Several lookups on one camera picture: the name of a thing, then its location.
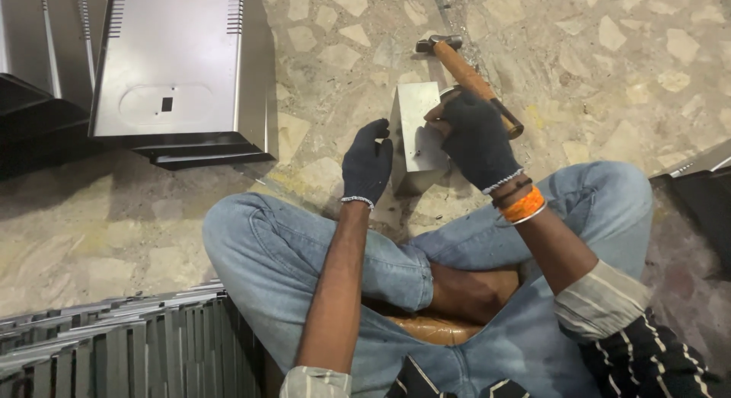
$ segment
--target orange wristband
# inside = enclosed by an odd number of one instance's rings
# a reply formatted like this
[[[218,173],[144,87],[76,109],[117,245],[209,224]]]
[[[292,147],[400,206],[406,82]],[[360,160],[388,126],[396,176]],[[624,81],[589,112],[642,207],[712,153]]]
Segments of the orange wristband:
[[[533,213],[541,208],[545,198],[541,195],[541,192],[534,185],[531,188],[531,192],[527,196],[522,197],[516,201],[512,206],[506,209],[500,209],[500,213],[505,219],[511,223],[520,221],[523,218],[531,216]]]

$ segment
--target black wrist band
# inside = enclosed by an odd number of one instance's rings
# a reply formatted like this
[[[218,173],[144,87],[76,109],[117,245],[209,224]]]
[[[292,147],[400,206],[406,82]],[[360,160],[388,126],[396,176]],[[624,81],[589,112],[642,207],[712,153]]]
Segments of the black wrist band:
[[[512,196],[513,194],[517,193],[518,191],[520,191],[521,189],[523,189],[523,187],[525,187],[526,185],[531,185],[531,184],[533,184],[533,180],[530,179],[530,178],[526,179],[525,181],[518,181],[516,183],[516,188],[513,191],[505,194],[502,197],[498,197],[498,198],[494,198],[493,199],[493,207],[494,208],[498,208],[498,203],[500,203],[501,201],[503,201],[505,198],[508,198],[508,197]]]

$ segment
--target hammer head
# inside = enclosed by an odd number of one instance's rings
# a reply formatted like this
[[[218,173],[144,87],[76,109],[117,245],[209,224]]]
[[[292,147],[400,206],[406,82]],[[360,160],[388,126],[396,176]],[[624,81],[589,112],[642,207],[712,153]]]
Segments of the hammer head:
[[[427,38],[426,40],[419,40],[416,41],[416,52],[417,53],[428,53],[432,51],[434,48],[434,44],[437,44],[439,41],[445,41],[447,42],[447,45],[449,47],[454,48],[455,50],[458,50],[462,47],[462,36],[461,35],[432,35],[430,38]]]

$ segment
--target stack of metal sheets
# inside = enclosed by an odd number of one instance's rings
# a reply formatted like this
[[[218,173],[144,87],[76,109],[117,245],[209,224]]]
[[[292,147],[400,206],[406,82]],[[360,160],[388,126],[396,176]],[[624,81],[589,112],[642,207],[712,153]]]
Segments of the stack of metal sheets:
[[[262,0],[108,0],[90,135],[169,170],[276,160]]]
[[[104,150],[88,139],[105,0],[0,0],[0,179]]]
[[[264,350],[217,280],[0,320],[2,397],[259,398]]]

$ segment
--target rectangular hole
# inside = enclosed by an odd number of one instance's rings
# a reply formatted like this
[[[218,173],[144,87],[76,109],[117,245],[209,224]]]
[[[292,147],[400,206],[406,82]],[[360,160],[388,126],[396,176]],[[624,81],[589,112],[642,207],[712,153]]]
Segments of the rectangular hole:
[[[162,98],[162,109],[160,111],[162,111],[163,113],[172,111],[172,97]]]

